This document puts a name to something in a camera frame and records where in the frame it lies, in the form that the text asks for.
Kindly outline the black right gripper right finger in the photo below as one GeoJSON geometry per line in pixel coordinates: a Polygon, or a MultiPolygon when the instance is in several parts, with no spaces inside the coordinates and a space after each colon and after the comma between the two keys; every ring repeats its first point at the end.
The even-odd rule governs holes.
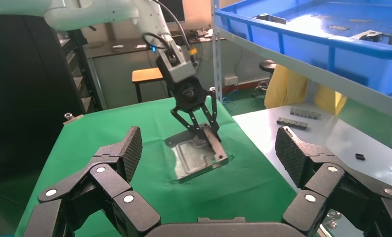
{"type": "Polygon", "coordinates": [[[348,167],[328,148],[278,128],[275,151],[299,188],[283,214],[285,224],[314,235],[330,210],[344,215],[366,237],[392,237],[392,185],[348,167]]]}

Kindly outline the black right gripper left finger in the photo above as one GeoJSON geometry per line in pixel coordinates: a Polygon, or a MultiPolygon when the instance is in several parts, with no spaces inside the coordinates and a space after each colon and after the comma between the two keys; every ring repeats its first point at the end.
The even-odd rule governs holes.
{"type": "Polygon", "coordinates": [[[141,130],[133,126],[120,142],[100,147],[84,168],[45,188],[24,236],[73,237],[98,211],[123,237],[143,237],[159,226],[159,213],[131,186],[142,147],[141,130]]]}

